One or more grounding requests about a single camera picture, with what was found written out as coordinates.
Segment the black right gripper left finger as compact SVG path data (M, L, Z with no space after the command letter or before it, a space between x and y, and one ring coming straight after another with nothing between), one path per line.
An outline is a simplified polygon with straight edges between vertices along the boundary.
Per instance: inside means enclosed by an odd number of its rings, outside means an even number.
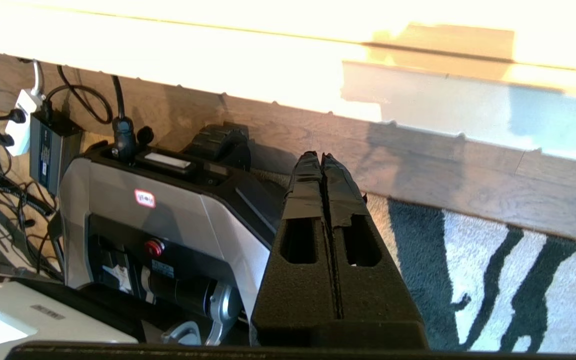
M317 153L303 153L251 315L252 346L307 347L315 328L336 317L323 183Z

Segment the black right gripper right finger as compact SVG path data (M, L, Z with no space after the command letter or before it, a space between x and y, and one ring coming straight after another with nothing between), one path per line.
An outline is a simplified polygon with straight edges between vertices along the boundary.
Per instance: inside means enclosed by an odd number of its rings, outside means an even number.
M342 347L426 348L425 324L357 183L331 153L321 159L334 320Z

